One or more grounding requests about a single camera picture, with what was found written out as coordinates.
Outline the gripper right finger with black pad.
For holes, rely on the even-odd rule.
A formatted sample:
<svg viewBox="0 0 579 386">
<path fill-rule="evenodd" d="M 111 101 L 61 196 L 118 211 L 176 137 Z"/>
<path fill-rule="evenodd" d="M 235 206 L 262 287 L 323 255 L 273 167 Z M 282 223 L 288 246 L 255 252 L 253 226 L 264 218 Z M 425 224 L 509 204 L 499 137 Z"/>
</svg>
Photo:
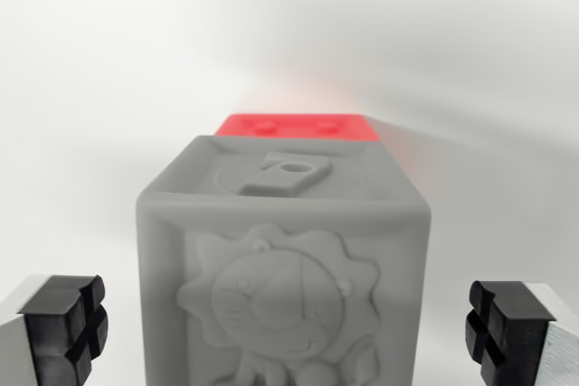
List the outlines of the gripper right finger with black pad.
<svg viewBox="0 0 579 386">
<path fill-rule="evenodd" d="M 576 385 L 578 314 L 547 284 L 471 284 L 465 340 L 487 385 Z"/>
</svg>

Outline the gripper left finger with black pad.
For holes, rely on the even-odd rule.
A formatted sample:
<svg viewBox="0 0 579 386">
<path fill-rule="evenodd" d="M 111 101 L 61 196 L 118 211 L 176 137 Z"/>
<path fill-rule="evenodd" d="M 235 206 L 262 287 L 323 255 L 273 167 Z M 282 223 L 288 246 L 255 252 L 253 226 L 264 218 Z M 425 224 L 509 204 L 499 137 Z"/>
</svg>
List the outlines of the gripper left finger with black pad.
<svg viewBox="0 0 579 386">
<path fill-rule="evenodd" d="M 1 383 L 83 385 L 105 347 L 102 277 L 31 275 L 1 302 Z"/>
</svg>

